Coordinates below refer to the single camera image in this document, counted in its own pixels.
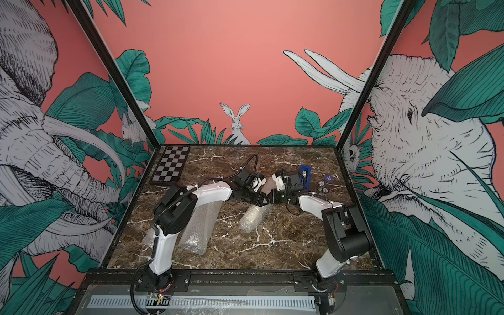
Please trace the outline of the bubble wrap pile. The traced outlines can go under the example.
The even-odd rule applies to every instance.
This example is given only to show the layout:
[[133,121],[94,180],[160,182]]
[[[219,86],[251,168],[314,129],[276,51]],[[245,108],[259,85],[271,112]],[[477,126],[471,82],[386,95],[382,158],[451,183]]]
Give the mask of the bubble wrap pile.
[[[266,196],[272,191],[276,189],[275,180],[272,177],[269,177],[266,183],[262,186],[261,192]],[[264,206],[249,206],[248,210],[244,213],[243,217],[240,219],[240,228],[245,233],[251,233],[254,229],[256,229],[265,218],[266,214],[272,209],[273,203],[268,201],[268,203]]]

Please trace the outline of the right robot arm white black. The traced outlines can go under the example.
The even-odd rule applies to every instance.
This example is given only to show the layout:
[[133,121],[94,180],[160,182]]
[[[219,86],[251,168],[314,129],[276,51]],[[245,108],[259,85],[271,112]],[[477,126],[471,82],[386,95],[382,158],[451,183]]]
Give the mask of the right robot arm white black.
[[279,171],[272,176],[276,187],[268,193],[270,203],[283,203],[314,215],[324,225],[328,249],[316,261],[320,278],[330,278],[371,248],[367,224],[353,203],[340,203],[304,190],[299,173]]

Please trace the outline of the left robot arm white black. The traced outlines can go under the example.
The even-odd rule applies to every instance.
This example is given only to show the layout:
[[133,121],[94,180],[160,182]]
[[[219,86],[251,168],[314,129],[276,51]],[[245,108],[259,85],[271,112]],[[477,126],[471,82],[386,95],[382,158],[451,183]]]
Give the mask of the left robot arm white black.
[[197,207],[230,199],[259,207],[269,203],[266,193],[260,191],[266,178],[257,173],[258,161],[259,156],[254,154],[232,175],[206,178],[192,187],[177,182],[169,188],[153,210],[154,247],[148,264],[153,275],[170,273],[177,236],[186,228]]

